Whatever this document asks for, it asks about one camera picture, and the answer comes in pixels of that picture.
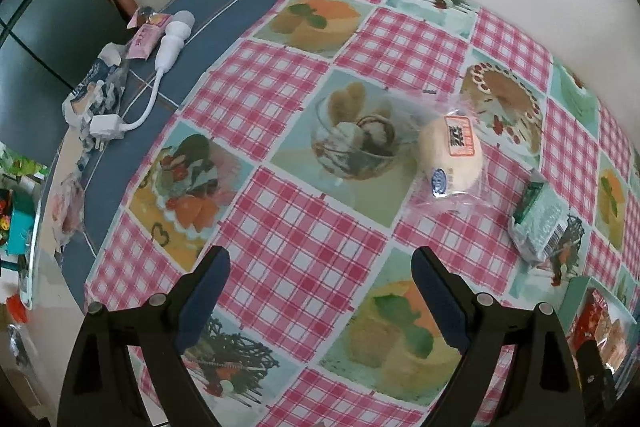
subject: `blue sticker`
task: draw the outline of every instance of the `blue sticker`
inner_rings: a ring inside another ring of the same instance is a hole
[[[431,177],[431,189],[434,196],[441,196],[447,192],[447,175],[442,169],[436,169]]]

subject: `white cable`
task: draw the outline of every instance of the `white cable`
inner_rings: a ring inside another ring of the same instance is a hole
[[[151,90],[151,97],[149,97],[149,101],[146,104],[145,112],[142,113],[142,115],[140,115],[140,118],[138,118],[135,122],[125,123],[121,125],[120,131],[127,132],[133,129],[137,129],[145,122],[146,118],[151,114],[151,110],[154,108],[154,104],[156,103],[156,98],[158,97],[158,89],[160,89],[160,80],[162,79],[163,75],[164,75],[164,70],[156,71],[154,86]]]

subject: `mint green box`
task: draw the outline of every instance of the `mint green box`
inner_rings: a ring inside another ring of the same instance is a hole
[[[569,328],[571,328],[571,324],[574,322],[575,315],[582,311],[587,299],[587,290],[590,288],[596,288],[605,298],[609,305],[611,322],[620,319],[623,328],[625,328],[627,332],[626,345],[629,349],[634,347],[638,342],[638,325],[633,315],[615,295],[593,277],[587,275],[574,277],[569,281],[569,286],[566,289],[564,300],[558,312],[558,319],[560,319],[564,334],[567,335],[569,333]]]

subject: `barcode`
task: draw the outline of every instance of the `barcode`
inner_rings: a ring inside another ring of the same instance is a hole
[[[546,242],[545,247],[545,257],[549,259],[549,257],[553,257],[555,254],[558,254],[558,246],[560,243],[560,239],[562,239],[562,234],[564,233],[564,228],[562,227],[562,223],[558,223],[556,225],[556,229],[554,233],[551,234],[551,237]]]

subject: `orange label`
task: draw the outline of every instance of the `orange label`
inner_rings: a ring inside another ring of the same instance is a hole
[[[450,156],[473,156],[476,154],[471,121],[466,116],[445,116],[449,133]]]

